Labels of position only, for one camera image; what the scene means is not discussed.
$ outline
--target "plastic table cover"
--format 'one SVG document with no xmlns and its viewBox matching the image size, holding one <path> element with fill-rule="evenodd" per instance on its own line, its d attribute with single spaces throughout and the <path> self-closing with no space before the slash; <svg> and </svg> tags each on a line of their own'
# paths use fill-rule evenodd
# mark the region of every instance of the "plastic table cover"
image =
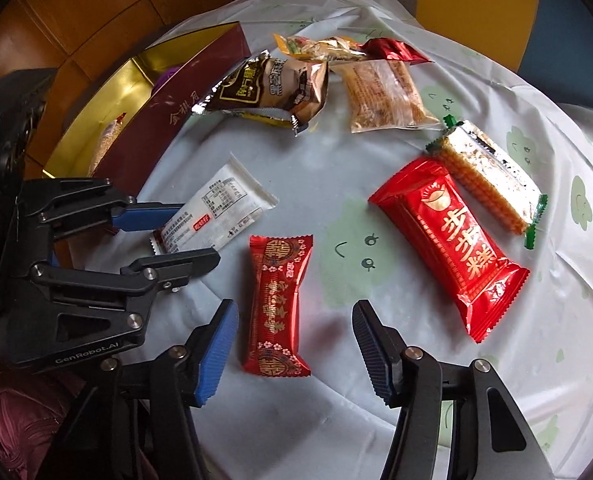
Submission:
<svg viewBox="0 0 593 480">
<path fill-rule="evenodd" d="M 368 298 L 407 344 L 436 359 L 492 362 L 556 477 L 577 478 L 593 457 L 593 144 L 537 89 L 423 30 L 396 0 L 237 0 L 190 18 L 161 39 L 233 20 L 243 24 L 253 51 L 274 48 L 274 32 L 358 41 L 390 36 L 434 59 L 410 68 L 427 107 L 439 118 L 451 113 L 472 120 L 549 195 L 536 248 L 528 251 L 463 193 L 499 246 L 532 273 L 489 337 L 480 345 L 472 341 L 457 308 L 403 235 L 367 206 L 368 196 L 437 132 L 351 134 L 347 95 L 332 75 L 327 104 L 296 138 L 240 118 L 214 115 L 186 123 L 140 201 L 187 201 L 231 152 L 280 202 L 222 249 L 216 270 L 176 294 L 160 295 L 145 344 L 122 359 L 151 359 L 183 343 L 208 322 L 221 298 L 233 298 L 242 313 L 239 341 L 218 392 L 193 412 L 210 459 L 232 480 L 379 478 L 398 410 L 374 395 L 353 336 L 351 308 Z M 253 289 L 251 234 L 314 234 L 301 287 L 300 354 L 311 367 L 309 378 L 262 378 L 241 369 Z M 365 243 L 369 236 L 375 244 Z M 335 251 L 341 242 L 342 256 Z M 121 233 L 75 253 L 79 266 L 116 272 L 150 254 L 150 247 L 146 234 Z M 364 258 L 372 259 L 371 269 L 361 265 Z M 445 478 L 449 459 L 449 403 L 443 410 L 435 478 Z"/>
</svg>

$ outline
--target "brown snack bag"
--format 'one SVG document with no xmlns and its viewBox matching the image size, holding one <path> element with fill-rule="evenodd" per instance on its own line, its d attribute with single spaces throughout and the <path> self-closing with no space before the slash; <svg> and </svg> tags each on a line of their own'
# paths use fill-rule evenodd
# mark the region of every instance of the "brown snack bag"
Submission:
<svg viewBox="0 0 593 480">
<path fill-rule="evenodd" d="M 384 128 L 425 128 L 439 124 L 403 61 L 374 59 L 334 65 L 349 93 L 352 133 Z"/>
<path fill-rule="evenodd" d="M 276 59 L 265 51 L 247 60 L 193 110 L 229 110 L 300 132 L 323 108 L 326 93 L 326 62 Z"/>
</svg>

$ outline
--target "white snack package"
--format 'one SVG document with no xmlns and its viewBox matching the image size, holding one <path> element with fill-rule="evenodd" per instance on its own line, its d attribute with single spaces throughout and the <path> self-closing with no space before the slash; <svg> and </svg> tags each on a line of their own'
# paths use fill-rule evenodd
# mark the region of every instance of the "white snack package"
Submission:
<svg viewBox="0 0 593 480">
<path fill-rule="evenodd" d="M 176 215 L 152 233 L 150 242 L 155 254 L 208 247 L 218 251 L 277 203 L 232 155 Z"/>
</svg>

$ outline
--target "dark red wrapper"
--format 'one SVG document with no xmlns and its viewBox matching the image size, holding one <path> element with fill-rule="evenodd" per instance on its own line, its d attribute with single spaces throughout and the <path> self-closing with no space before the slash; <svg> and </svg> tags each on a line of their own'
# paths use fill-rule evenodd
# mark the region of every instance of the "dark red wrapper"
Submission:
<svg viewBox="0 0 593 480">
<path fill-rule="evenodd" d="M 250 342 L 243 369 L 271 377 L 310 375 L 298 354 L 298 288 L 310 260 L 313 237 L 250 237 L 256 291 Z"/>
<path fill-rule="evenodd" d="M 422 156 L 370 198 L 448 291 L 477 343 L 505 314 L 529 270 L 503 254 L 465 205 L 447 169 Z"/>
<path fill-rule="evenodd" d="M 361 45 L 361 50 L 372 59 L 406 61 L 410 65 L 431 62 L 414 47 L 392 38 L 374 38 Z"/>
</svg>

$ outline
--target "red label sticker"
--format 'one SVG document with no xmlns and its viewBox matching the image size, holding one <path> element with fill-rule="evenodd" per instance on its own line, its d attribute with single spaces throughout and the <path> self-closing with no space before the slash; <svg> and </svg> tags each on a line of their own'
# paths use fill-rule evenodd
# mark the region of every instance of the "red label sticker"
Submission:
<svg viewBox="0 0 593 480">
<path fill-rule="evenodd" d="M 203 218 L 201 218 L 198 222 L 196 222 L 194 224 L 194 231 L 198 231 L 199 229 L 201 229 L 201 227 L 203 227 L 209 221 L 210 221 L 210 216 L 208 214 L 203 215 Z"/>
</svg>

